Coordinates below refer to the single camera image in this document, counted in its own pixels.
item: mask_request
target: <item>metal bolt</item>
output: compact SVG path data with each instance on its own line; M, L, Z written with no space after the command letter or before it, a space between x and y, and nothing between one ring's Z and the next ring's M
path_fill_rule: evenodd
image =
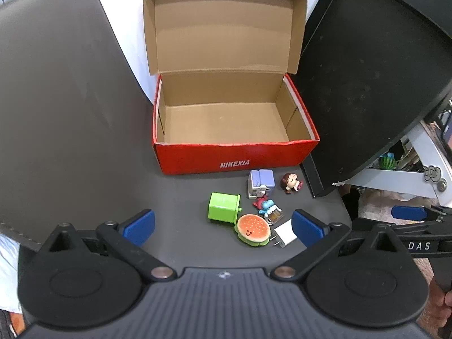
M278 278L289 279L294 277L297 271L290 266L279 266L274 273Z
M173 269L168 266L159 266L151 270L151 275L157 279L166 279L173 275Z
M436 184L436 188L438 189L439 192L444 192L446 191L447 188L447 181L445 179L440 179L438 181L438 183Z

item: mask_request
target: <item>hamburger toy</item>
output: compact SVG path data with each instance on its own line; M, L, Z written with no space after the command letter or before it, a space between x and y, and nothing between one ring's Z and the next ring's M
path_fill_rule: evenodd
M241 216L234 229L243 242L254 247L268 244L271 234L265 219L254 214Z

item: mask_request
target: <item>cardboard box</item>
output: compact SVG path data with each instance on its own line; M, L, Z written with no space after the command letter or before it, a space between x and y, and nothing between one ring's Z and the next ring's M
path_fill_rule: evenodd
M165 174L293 166L319 136L286 74L306 0L144 0L151 141Z

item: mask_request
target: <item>black circular housing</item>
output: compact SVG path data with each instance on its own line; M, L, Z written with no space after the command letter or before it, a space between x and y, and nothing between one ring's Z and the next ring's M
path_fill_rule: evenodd
M141 293L141 279L135 269L115 258L59 251L31 262L18 293L32 321L84 329L128 310Z
M326 260L309 273L307 293L327 315L349 325L404 324L421 314L428 299L425 279L405 259L371 251Z

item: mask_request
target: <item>green toy trash bin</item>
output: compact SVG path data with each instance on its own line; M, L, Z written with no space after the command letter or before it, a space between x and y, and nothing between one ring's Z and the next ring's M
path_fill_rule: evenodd
M239 208L239 202L240 195L212 192L209 202L209 219L235 224L237 213L242 211L242 208Z

